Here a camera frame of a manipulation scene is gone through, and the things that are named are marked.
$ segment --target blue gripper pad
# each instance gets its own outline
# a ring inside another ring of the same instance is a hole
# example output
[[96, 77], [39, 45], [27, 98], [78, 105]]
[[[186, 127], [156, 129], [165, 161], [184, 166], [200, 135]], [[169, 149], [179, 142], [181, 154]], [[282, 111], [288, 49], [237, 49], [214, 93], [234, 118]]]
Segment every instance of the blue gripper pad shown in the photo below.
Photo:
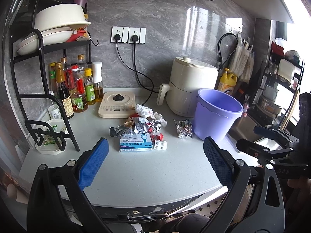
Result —
[[78, 184], [82, 191], [85, 187], [89, 187], [92, 184], [109, 152], [109, 144], [106, 139], [102, 138], [95, 146], [96, 148], [80, 169]]
[[226, 186], [229, 190], [232, 186], [232, 170], [227, 165], [226, 161], [218, 152], [219, 147], [213, 141], [211, 142], [211, 137], [207, 137], [203, 143], [204, 153], [210, 162], [217, 178], [223, 186]]

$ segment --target black power cord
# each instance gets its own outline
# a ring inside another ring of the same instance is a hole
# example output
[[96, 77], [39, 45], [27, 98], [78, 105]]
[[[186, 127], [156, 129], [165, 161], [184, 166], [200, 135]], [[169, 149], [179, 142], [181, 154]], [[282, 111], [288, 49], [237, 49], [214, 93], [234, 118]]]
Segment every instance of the black power cord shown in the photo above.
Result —
[[[235, 45], [235, 48], [234, 50], [229, 54], [228, 58], [225, 60], [224, 63], [222, 63], [222, 55], [221, 55], [221, 50], [220, 50], [220, 46], [221, 46], [221, 41], [226, 37], [226, 36], [234, 36], [235, 39], [236, 39], [236, 45]], [[219, 53], [219, 68], [218, 68], [218, 71], [223, 69], [224, 67], [224, 64], [229, 60], [229, 58], [231, 58], [231, 56], [233, 55], [234, 51], [236, 50], [236, 47], [238, 46], [238, 38], [236, 37], [236, 35], [232, 34], [232, 33], [226, 33], [224, 35], [222, 35], [222, 37], [219, 39], [218, 43], [217, 43], [217, 47], [218, 47], [218, 53]]]
[[[154, 89], [154, 84], [153, 84], [153, 81], [152, 81], [147, 75], [145, 75], [145, 74], [143, 74], [143, 73], [137, 71], [137, 69], [136, 69], [135, 51], [136, 51], [136, 41], [137, 41], [137, 40], [136, 40], [136, 38], [132, 39], [132, 41], [133, 41], [133, 43], [134, 43], [133, 63], [134, 63], [134, 68], [135, 68], [135, 69], [132, 69], [132, 68], [130, 68], [130, 67], [123, 61], [123, 59], [122, 59], [122, 57], [121, 57], [121, 54], [120, 54], [120, 51], [119, 51], [119, 45], [118, 45], [119, 40], [121, 39], [120, 35], [119, 35], [119, 34], [116, 34], [116, 35], [114, 36], [114, 39], [115, 39], [115, 41], [116, 41], [116, 44], [117, 44], [117, 51], [118, 51], [118, 54], [119, 54], [119, 57], [120, 57], [122, 63], [123, 63], [128, 69], [130, 69], [131, 71], [135, 72], [136, 78], [137, 78], [139, 84], [140, 84], [144, 89], [147, 89], [147, 90], [151, 91], [151, 93], [150, 93], [149, 97], [147, 98], [147, 100], [142, 104], [142, 105], [144, 105], [144, 104], [150, 99], [152, 93], [154, 92], [154, 91], [153, 91], [153, 89]], [[141, 82], [140, 82], [140, 80], [139, 80], [139, 78], [138, 78], [138, 74], [141, 74], [142, 76], [145, 76], [147, 79], [149, 79], [149, 80], [151, 81], [152, 90], [150, 90], [150, 89], [144, 87], [144, 86], [141, 84]]]

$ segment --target air fryer handle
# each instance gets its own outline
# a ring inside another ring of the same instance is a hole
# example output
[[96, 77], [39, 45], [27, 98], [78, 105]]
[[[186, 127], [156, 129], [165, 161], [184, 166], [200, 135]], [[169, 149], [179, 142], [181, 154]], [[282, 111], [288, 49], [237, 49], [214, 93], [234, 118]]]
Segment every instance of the air fryer handle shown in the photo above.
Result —
[[162, 105], [163, 104], [163, 100], [164, 100], [165, 94], [169, 90], [171, 90], [171, 85], [170, 84], [161, 84], [160, 85], [158, 98], [156, 100], [157, 105]]

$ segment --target window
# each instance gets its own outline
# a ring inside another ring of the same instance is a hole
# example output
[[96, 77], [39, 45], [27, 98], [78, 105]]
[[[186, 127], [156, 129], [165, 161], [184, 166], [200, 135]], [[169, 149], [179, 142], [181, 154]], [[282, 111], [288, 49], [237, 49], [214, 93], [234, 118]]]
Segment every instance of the window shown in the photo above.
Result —
[[[290, 11], [290, 14], [294, 20], [294, 24], [287, 24], [287, 46], [284, 52], [289, 50], [296, 50], [299, 52], [300, 58], [304, 59], [305, 68], [304, 76], [301, 81], [300, 94], [311, 91], [311, 17], [301, 2], [301, 0], [288, 0], [286, 5]], [[279, 93], [276, 99], [276, 104], [288, 108], [293, 98], [293, 93], [286, 90], [283, 86], [278, 85]], [[293, 117], [291, 121], [296, 125], [299, 120], [299, 104], [295, 106], [293, 111]]]

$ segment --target sink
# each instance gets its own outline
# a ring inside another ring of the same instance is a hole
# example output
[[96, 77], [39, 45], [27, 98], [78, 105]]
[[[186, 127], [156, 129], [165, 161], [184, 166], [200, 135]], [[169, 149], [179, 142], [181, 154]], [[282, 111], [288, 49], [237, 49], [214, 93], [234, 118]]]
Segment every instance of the sink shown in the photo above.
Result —
[[235, 120], [228, 133], [235, 140], [243, 138], [255, 142], [263, 138], [263, 136], [257, 135], [253, 131], [257, 125], [259, 124], [250, 115], [247, 115]]

